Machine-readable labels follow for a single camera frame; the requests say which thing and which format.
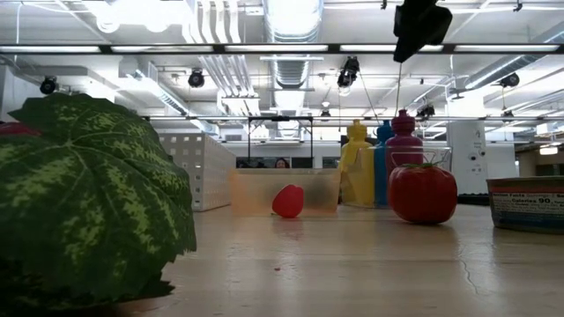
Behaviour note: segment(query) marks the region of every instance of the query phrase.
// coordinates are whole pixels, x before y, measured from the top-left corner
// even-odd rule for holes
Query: orange plastic container
[[[294,185],[304,190],[304,209],[300,216],[334,214],[339,181],[338,169],[236,169],[229,177],[231,209],[236,215],[268,216],[278,192],[287,185]]]

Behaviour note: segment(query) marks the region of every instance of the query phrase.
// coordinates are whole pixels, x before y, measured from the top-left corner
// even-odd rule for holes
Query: green leaf
[[[86,95],[10,115],[42,136],[0,136],[0,257],[46,289],[118,299],[196,250],[189,177],[148,122]]]

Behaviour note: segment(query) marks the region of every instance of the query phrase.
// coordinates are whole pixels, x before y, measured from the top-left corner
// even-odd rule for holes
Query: table surface
[[[196,214],[198,250],[165,268],[174,294],[135,316],[563,316],[564,236],[494,229],[488,208],[408,225],[389,210],[335,217]]]

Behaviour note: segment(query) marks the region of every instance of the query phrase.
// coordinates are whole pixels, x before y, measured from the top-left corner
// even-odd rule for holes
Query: white pillar
[[[484,98],[466,94],[463,99],[449,100],[449,116],[479,117],[485,115]],[[484,122],[451,122],[447,142],[452,148],[452,173],[458,194],[487,193],[486,133]]]

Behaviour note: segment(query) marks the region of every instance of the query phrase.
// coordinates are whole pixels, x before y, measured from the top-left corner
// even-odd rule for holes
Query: pink bottle
[[[415,118],[409,116],[407,111],[399,110],[399,115],[391,121],[391,129],[396,136],[386,141],[388,177],[394,168],[403,164],[423,164],[423,141],[412,135]]]

